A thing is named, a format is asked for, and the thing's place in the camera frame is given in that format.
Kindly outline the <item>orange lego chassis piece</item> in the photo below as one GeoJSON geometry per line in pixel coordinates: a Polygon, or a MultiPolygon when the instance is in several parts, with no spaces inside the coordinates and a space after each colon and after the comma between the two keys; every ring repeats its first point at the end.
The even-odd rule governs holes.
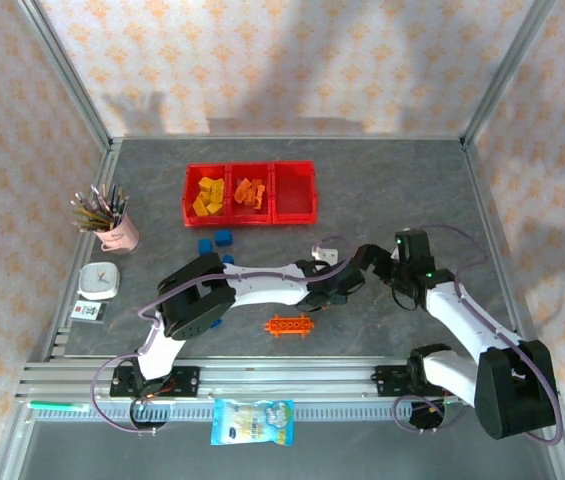
{"type": "Polygon", "coordinates": [[[314,327],[315,324],[311,318],[304,314],[293,317],[275,315],[265,323],[264,330],[274,338],[286,335],[298,335],[301,338],[306,338],[314,327]]]}

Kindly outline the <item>red plastic bin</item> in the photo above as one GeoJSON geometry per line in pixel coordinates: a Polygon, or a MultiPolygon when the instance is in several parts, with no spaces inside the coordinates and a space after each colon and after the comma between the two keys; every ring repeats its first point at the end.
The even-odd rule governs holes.
{"type": "Polygon", "coordinates": [[[233,225],[265,225],[272,222],[272,167],[268,163],[231,163],[228,172],[228,216],[233,225]],[[266,186],[261,210],[252,206],[238,204],[234,200],[234,192],[239,183],[247,178],[261,179],[266,186]]]}
{"type": "Polygon", "coordinates": [[[312,225],[318,217],[318,195],[311,161],[273,163],[273,223],[312,225]]]}
{"type": "Polygon", "coordinates": [[[185,184],[182,195],[182,212],[184,222],[189,227],[203,227],[225,225],[228,223],[228,172],[229,167],[223,164],[192,164],[188,165],[185,175],[185,184]],[[199,198],[201,190],[198,182],[203,177],[224,180],[224,212],[222,215],[198,217],[192,207],[194,201],[199,198]]]}

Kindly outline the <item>blue snack bag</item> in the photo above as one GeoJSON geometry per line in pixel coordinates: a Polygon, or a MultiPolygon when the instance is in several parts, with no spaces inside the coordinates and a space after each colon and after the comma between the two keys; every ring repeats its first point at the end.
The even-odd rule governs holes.
{"type": "Polygon", "coordinates": [[[295,405],[291,400],[239,402],[216,399],[210,443],[213,446],[275,443],[291,446],[295,405]]]}

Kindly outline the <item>pink pencil cup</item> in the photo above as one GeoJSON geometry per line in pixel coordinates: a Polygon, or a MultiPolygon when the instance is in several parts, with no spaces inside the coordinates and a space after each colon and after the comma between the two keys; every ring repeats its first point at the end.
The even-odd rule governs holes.
{"type": "Polygon", "coordinates": [[[140,240],[139,232],[128,214],[125,214],[113,229],[95,232],[95,236],[101,242],[102,252],[116,254],[132,251],[140,240]]]}

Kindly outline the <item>white square clock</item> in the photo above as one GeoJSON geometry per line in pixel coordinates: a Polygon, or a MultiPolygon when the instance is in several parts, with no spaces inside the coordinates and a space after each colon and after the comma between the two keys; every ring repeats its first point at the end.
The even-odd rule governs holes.
{"type": "Polygon", "coordinates": [[[120,286],[120,271],[112,262],[94,262],[79,271],[78,294],[87,300],[114,298],[120,286]]]}

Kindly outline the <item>small printed card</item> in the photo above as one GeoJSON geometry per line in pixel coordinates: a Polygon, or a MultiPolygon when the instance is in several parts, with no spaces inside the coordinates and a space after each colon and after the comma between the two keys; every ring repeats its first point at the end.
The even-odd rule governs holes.
{"type": "Polygon", "coordinates": [[[69,318],[78,322],[102,323],[107,305],[107,302],[79,299],[75,302],[69,318]]]}

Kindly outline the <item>bunch of pencils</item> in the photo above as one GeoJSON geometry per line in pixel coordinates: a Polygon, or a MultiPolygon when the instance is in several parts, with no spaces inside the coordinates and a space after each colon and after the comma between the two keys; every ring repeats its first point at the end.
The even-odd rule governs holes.
{"type": "Polygon", "coordinates": [[[72,213],[76,216],[73,225],[81,232],[106,232],[119,224],[126,214],[129,196],[125,190],[114,184],[97,187],[90,185],[89,194],[76,192],[70,201],[72,213]]]}

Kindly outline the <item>green stick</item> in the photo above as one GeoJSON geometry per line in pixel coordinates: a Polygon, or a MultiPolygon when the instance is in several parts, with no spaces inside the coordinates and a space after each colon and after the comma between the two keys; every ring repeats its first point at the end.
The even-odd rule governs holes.
{"type": "Polygon", "coordinates": [[[30,401],[28,407],[32,410],[51,410],[51,411],[68,411],[78,412],[88,409],[87,406],[79,403],[65,403],[65,402],[45,402],[45,401],[30,401]]]}

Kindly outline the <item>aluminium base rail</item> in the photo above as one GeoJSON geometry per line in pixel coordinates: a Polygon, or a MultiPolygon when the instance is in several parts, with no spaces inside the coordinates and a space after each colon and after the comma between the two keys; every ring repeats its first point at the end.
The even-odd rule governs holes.
{"type": "MultiPolygon", "coordinates": [[[[55,358],[25,365],[15,397],[48,402],[86,402],[90,385],[96,396],[109,396],[111,366],[96,376],[103,358],[55,358]]],[[[378,366],[402,367],[389,357],[217,357],[178,358],[177,367],[198,367],[198,402],[236,400],[362,401],[378,397],[371,376],[378,366]]]]}

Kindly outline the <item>aluminium back frame rail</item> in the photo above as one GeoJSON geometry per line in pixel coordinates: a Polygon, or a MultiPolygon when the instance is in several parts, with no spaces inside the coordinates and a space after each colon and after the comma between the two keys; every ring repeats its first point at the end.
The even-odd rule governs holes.
{"type": "Polygon", "coordinates": [[[148,141],[148,140],[386,140],[386,141],[452,141],[460,143],[460,135],[389,135],[389,134],[369,134],[369,135],[335,135],[335,134],[169,134],[161,136],[140,136],[125,135],[114,136],[110,139],[110,144],[121,144],[123,141],[148,141]]]}

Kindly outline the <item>aluminium frame post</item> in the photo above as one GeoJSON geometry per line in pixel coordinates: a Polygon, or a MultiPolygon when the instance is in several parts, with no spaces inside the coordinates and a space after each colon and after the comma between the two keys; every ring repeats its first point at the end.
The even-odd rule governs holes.
{"type": "Polygon", "coordinates": [[[459,137],[463,151],[467,151],[477,139],[555,2],[556,0],[533,0],[485,93],[478,102],[464,133],[459,137]]]}
{"type": "Polygon", "coordinates": [[[73,65],[58,33],[40,0],[15,0],[38,39],[41,48],[58,75],[70,100],[82,116],[87,129],[103,151],[108,151],[112,137],[104,125],[90,95],[73,65]]]}

